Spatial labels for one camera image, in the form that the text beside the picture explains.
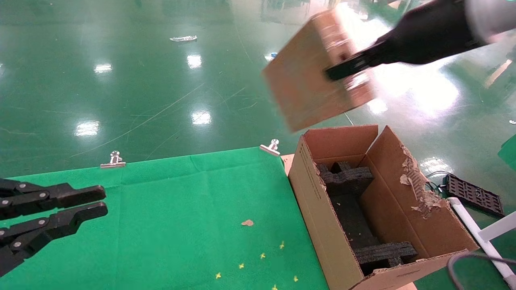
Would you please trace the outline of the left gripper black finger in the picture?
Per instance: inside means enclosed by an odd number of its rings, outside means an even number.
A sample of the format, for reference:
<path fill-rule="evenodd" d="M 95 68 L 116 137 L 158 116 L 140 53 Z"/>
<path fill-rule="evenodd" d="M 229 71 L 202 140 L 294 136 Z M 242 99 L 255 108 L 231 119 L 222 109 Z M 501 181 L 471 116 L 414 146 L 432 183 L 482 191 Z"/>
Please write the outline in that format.
<path fill-rule="evenodd" d="M 40 186 L 19 180 L 0 180 L 0 219 L 67 209 L 106 198 L 103 186 L 74 189 L 68 183 Z"/>
<path fill-rule="evenodd" d="M 107 214 L 107 205 L 96 202 L 2 228 L 0 276 L 3 277 L 20 266 L 53 240 L 74 235 L 83 222 Z"/>

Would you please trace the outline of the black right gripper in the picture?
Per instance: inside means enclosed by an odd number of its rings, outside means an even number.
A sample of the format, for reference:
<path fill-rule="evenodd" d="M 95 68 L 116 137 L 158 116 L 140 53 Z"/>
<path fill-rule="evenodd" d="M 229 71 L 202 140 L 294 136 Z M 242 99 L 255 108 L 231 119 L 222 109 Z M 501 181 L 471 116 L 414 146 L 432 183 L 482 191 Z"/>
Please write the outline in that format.
<path fill-rule="evenodd" d="M 325 70 L 338 81 L 381 64 L 431 62 L 483 47 L 466 19 L 466 1 L 432 0 L 408 11 L 372 45 Z"/>

